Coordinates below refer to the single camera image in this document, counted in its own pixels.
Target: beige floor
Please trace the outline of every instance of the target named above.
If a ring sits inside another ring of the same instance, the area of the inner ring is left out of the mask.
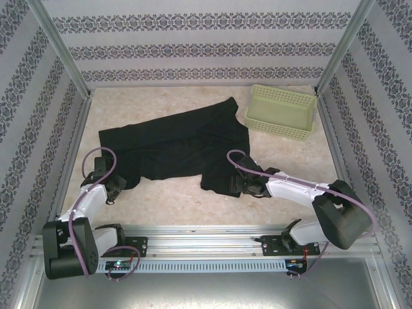
[[[309,86],[283,87],[312,94]],[[66,211],[75,201],[82,182],[84,155],[100,146],[98,131],[201,108],[233,96],[244,124],[250,87],[100,88],[93,97],[75,168],[64,202]],[[330,183],[336,173],[319,116],[304,142],[249,131],[251,156],[264,169],[276,167],[292,176]],[[93,168],[90,158],[86,173]],[[287,224],[313,216],[313,210],[281,198],[231,198],[200,189],[201,176],[150,181],[142,178],[134,189],[123,191],[116,204],[105,205],[94,225],[260,225]]]

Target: mounting plate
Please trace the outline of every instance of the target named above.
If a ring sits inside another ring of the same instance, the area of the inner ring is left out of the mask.
[[[280,235],[264,235],[260,237],[263,256],[304,256],[304,248],[308,250],[308,256],[318,256],[321,251],[317,243],[309,243],[306,246],[296,245],[293,253],[289,252],[282,244]]]
[[[140,257],[147,254],[147,237],[126,237],[125,246],[135,247],[140,252]],[[132,250],[116,250],[103,254],[103,258],[131,258]]]

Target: patterned wallpaper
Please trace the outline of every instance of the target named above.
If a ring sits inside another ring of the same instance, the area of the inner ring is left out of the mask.
[[[90,88],[316,85],[358,3],[44,0]]]
[[[0,308],[19,287],[83,104],[24,0],[0,2]]]
[[[412,307],[412,27],[408,1],[377,1],[323,93],[352,185],[379,221],[401,308]]]

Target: aluminum frame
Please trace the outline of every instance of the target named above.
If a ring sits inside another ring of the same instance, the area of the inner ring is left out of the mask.
[[[375,0],[360,0],[356,11],[353,13],[348,26],[346,27],[341,40],[336,46],[335,51],[332,54],[328,64],[326,65],[319,82],[316,85],[317,93],[324,93],[327,88],[329,81],[332,79],[333,74],[336,72],[339,64],[345,53],[348,51],[349,45],[351,44],[353,38],[355,38],[356,33],[361,27],[365,17],[371,10]]]
[[[254,241],[254,238],[262,235],[278,235],[283,228],[285,227],[279,225],[124,226],[126,236],[148,237],[145,261],[157,261],[160,264],[171,261],[196,261],[199,265],[202,263],[210,264],[211,261],[224,261],[230,264],[242,261],[268,262],[278,260],[281,262],[286,258],[301,258],[301,256],[265,257],[262,254],[261,244]],[[365,259],[380,307],[385,309],[400,308],[376,237],[358,239],[348,250],[341,250],[330,245],[324,258]],[[116,259],[118,258],[101,258],[100,261]],[[42,237],[37,236],[14,308],[34,308],[41,282],[45,279]]]

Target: gray surface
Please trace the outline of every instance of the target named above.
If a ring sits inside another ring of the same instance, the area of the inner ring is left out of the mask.
[[[45,279],[35,308],[378,308],[362,259],[324,259],[307,279],[284,274],[96,274]]]

